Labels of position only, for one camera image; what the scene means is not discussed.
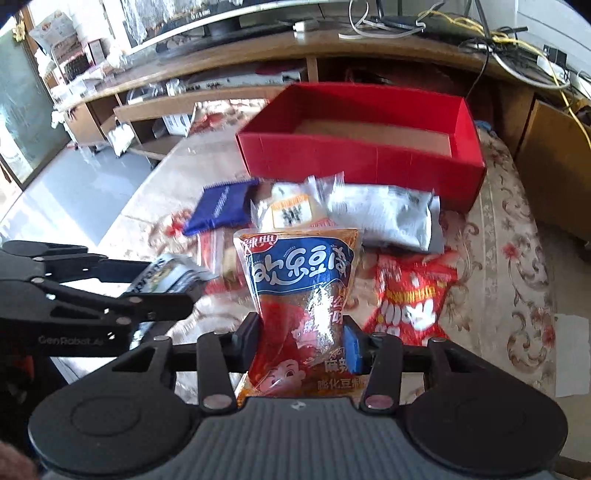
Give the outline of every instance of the red cardboard box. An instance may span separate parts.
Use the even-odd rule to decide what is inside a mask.
[[[434,190],[468,213],[486,167],[461,97],[392,86],[298,83],[236,135],[251,175],[300,182],[345,172],[345,182]]]

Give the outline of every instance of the wooden cabinet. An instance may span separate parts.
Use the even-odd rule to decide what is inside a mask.
[[[87,103],[74,107],[66,116],[66,123],[79,145],[96,145],[106,141]]]
[[[535,219],[591,241],[591,150],[576,122],[536,101],[516,164]]]

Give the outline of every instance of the blue snack packet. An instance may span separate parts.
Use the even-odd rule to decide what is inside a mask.
[[[191,236],[223,226],[250,223],[246,205],[250,205],[250,190],[259,184],[258,179],[219,183],[203,189],[193,216],[185,224],[183,235]]]

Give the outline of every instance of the spicy tofu snack bag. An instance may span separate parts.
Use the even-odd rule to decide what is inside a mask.
[[[360,386],[347,372],[342,309],[353,283],[361,236],[356,229],[234,235],[253,301],[262,317],[246,396],[318,396]]]
[[[444,255],[397,258],[380,254],[375,271],[378,305],[361,324],[366,333],[390,333],[405,345],[427,345],[432,337],[449,338],[438,323],[457,269],[449,265],[453,251]]]

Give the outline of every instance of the tv stand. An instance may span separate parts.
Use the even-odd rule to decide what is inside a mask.
[[[206,48],[218,47],[227,43],[233,43],[249,38],[264,37],[291,31],[292,27],[286,24],[253,25],[241,27],[237,17],[220,20],[203,27],[205,35],[196,38],[171,50],[168,49],[166,41],[156,46],[156,52],[163,54],[162,58],[175,58],[193,53]]]

